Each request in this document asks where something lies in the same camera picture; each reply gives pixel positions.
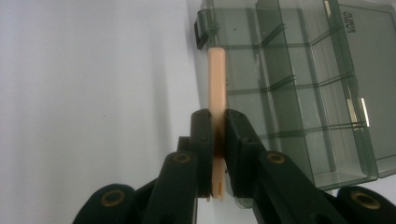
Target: screw hole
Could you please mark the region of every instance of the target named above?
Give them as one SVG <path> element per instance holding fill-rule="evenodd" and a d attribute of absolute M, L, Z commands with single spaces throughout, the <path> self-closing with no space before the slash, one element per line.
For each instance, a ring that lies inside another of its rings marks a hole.
<path fill-rule="evenodd" d="M 176 154 L 174 156 L 174 161 L 177 161 L 179 163 L 186 163 L 188 161 L 190 161 L 190 156 L 187 154 Z"/>
<path fill-rule="evenodd" d="M 352 191 L 351 198 L 355 203 L 360 204 L 361 206 L 368 208 L 368 209 L 379 209 L 381 204 L 372 196 L 363 193 L 361 191 Z"/>
<path fill-rule="evenodd" d="M 267 160 L 271 161 L 273 163 L 283 163 L 285 162 L 285 158 L 283 156 L 281 156 L 280 154 L 277 153 L 270 153 L 267 155 Z"/>
<path fill-rule="evenodd" d="M 113 207 L 122 203 L 125 199 L 125 193 L 120 189 L 114 189 L 106 192 L 101 199 L 101 204 L 104 207 Z"/>

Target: white surface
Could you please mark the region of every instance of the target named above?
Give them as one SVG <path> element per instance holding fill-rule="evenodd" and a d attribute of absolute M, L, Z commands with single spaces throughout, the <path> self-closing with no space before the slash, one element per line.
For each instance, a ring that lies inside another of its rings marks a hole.
<path fill-rule="evenodd" d="M 0 2 L 0 223 L 71 223 L 97 189 L 158 175 L 207 106 L 200 4 Z M 368 186 L 396 203 L 395 184 Z M 255 218 L 231 198 L 201 200 L 198 223 Z"/>

